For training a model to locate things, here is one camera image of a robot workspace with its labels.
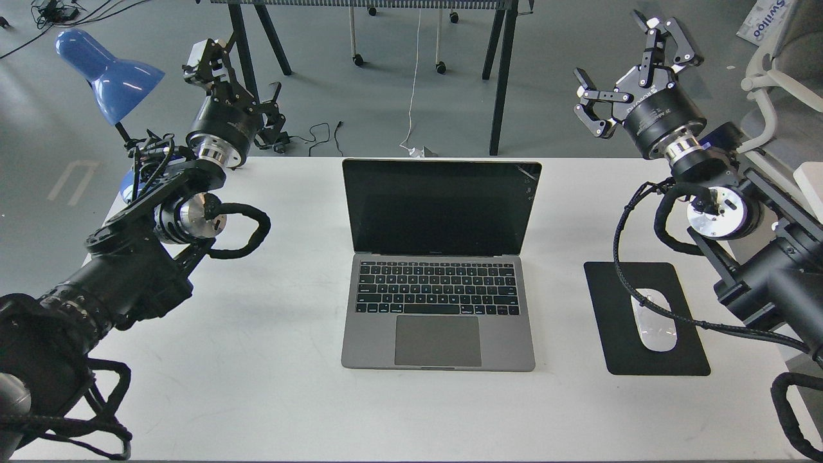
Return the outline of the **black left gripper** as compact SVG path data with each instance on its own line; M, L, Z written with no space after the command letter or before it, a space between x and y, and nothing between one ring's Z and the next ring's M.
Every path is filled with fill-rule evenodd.
M187 135L187 147L198 158L236 169L245 164L250 147L285 147L286 117L277 99L282 83L269 85L267 102L253 96L239 84L230 64L234 39L203 39L193 45L182 65L183 80L206 93L200 111Z

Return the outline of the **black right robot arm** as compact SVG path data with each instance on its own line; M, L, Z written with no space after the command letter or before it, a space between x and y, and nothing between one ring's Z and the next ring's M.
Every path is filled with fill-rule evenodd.
M597 138L625 129L646 160L671 170L635 191L615 229L613 263L634 302L653 313L743 339L778 343L821 363L821 223L758 170L740 165L743 134L724 123L705 134L707 120L685 94L678 74L702 56L676 18L632 16L646 35L640 62L611 89L597 89L576 68L574 114ZM702 256L718 273L718 302L740 320L724 325L667 313L633 287L621 269L620 238L629 214L648 194L662 195L653 231L675 252Z

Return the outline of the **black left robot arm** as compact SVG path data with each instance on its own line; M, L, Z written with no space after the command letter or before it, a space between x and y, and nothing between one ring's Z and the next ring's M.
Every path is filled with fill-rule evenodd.
M284 123L276 100L261 102L237 80L231 44L194 44L185 81L206 99L185 144L172 134L130 137L122 126L161 81L162 71L117 59L85 30L55 43L95 94L133 160L126 208L86 239L90 261L43 296L2 297L2 461L35 439L79 445L102 431L131 454L132 436L116 419L131 381L127 365L90 357L112 329L161 318L193 293L189 276L205 257L235 260L264 242L271 221L258 208L223 202L226 169L241 166Z

